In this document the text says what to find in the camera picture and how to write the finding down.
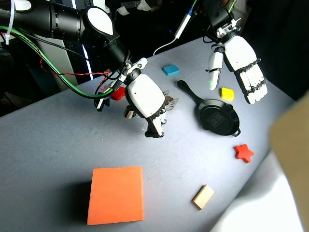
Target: gray tabletop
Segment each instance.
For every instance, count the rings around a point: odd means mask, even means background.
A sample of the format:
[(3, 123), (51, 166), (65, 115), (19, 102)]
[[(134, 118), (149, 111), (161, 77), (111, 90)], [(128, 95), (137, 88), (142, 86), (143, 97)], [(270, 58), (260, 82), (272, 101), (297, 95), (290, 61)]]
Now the gray tabletop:
[[(205, 67), (211, 52), (202, 39), (149, 58), (143, 71), (179, 102), (167, 113), (165, 136), (144, 136), (146, 121), (123, 117), (127, 101), (97, 112), (92, 100), (67, 90), (0, 118), (0, 227), (14, 232), (199, 232), (209, 231), (269, 150), (268, 129), (293, 100), (268, 83), (269, 93), (249, 105), (235, 76), (224, 66), (220, 87), (235, 90), (238, 137), (204, 131), (195, 103), (175, 82), (185, 80), (204, 99)], [(175, 64), (176, 76), (162, 67)], [(101, 78), (80, 85), (93, 92)], [(255, 152), (251, 163), (235, 159), (236, 145)], [(143, 167), (144, 221), (87, 226), (92, 170)], [(215, 194), (204, 210), (191, 200), (208, 184)]]

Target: frying pan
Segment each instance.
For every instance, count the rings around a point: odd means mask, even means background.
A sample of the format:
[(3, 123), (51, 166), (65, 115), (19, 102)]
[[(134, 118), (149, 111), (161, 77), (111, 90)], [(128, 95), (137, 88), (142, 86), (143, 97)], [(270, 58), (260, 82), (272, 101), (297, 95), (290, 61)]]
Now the frying pan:
[(235, 137), (240, 134), (239, 118), (231, 104), (215, 99), (203, 100), (190, 89), (185, 81), (178, 81), (177, 86), (196, 102), (198, 119), (204, 130)]

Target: beige blurry object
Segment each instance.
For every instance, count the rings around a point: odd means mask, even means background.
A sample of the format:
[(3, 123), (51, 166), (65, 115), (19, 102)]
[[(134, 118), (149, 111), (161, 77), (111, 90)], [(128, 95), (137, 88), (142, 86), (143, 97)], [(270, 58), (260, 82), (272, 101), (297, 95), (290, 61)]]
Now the beige blurry object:
[(200, 210), (202, 210), (213, 194), (214, 191), (211, 189), (211, 187), (204, 185), (192, 200), (192, 202), (194, 202), (200, 208)]
[(273, 125), (270, 139), (309, 231), (309, 92)]

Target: robotic hand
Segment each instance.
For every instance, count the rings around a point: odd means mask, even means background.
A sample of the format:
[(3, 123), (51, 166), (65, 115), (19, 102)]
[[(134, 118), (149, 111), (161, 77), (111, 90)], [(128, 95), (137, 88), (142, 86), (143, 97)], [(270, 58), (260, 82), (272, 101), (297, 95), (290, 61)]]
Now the robotic hand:
[(254, 104), (267, 94), (266, 79), (258, 62), (261, 60), (248, 42), (238, 35), (240, 27), (227, 12), (220, 0), (203, 0), (203, 7), (210, 20), (218, 43), (211, 48), (207, 72), (210, 74), (209, 89), (216, 89), (223, 60), (234, 72), (248, 103)]
[[(0, 4), (2, 26), (9, 25), (13, 18), (8, 6), (8, 2)], [(142, 58), (135, 65), (130, 62), (111, 19), (101, 8), (90, 6), (79, 11), (44, 0), (15, 0), (13, 26), (43, 37), (81, 42), (93, 49), (98, 60), (102, 59), (112, 71), (119, 71), (119, 78), (111, 87), (117, 90), (122, 83), (126, 84), (130, 112), (148, 122), (145, 135), (154, 138), (164, 135), (161, 124), (166, 122), (165, 96), (149, 76), (141, 73), (147, 59)]]

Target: orange box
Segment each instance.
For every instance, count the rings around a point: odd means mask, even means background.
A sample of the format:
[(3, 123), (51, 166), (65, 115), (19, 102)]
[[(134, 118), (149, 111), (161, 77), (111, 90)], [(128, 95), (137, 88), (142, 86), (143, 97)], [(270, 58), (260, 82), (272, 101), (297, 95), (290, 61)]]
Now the orange box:
[(88, 225), (143, 218), (142, 167), (93, 170)]

